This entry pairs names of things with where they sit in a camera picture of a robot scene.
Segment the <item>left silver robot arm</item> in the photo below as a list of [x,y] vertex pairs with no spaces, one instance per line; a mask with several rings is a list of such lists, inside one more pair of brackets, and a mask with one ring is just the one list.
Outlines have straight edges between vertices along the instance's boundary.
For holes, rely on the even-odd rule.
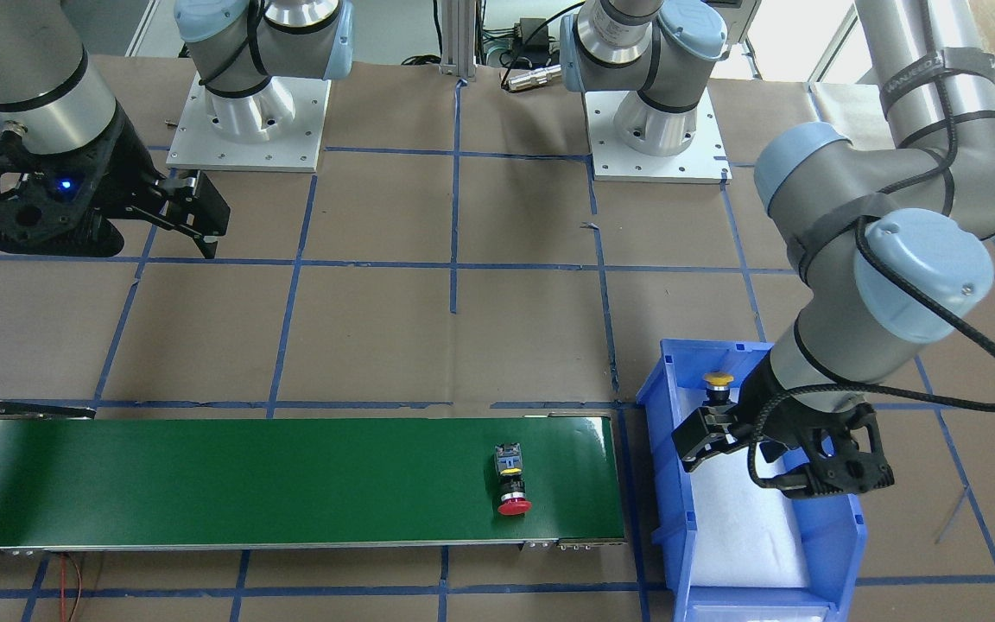
[[796,126],[757,159],[767,216],[812,300],[744,379],[672,435],[681,466],[746,449],[751,481],[786,497],[892,485],[867,394],[995,412],[995,402],[888,387],[987,295],[995,239],[995,59],[966,1],[859,1],[892,149],[826,123]]

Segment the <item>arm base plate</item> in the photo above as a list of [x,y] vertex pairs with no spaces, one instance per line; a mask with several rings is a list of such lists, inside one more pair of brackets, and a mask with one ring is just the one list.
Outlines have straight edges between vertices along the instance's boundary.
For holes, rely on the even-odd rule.
[[694,109],[651,109],[635,92],[584,95],[593,176],[604,181],[719,184],[732,173],[708,92]]
[[314,173],[332,86],[320,79],[274,76],[259,93],[221,98],[193,83],[167,165],[183,170]]

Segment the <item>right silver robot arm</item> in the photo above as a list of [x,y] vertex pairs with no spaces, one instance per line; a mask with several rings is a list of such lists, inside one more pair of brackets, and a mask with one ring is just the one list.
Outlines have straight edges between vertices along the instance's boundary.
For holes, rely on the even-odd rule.
[[230,208],[202,172],[153,163],[55,1],[0,1],[0,251],[110,258],[117,218],[216,256]]

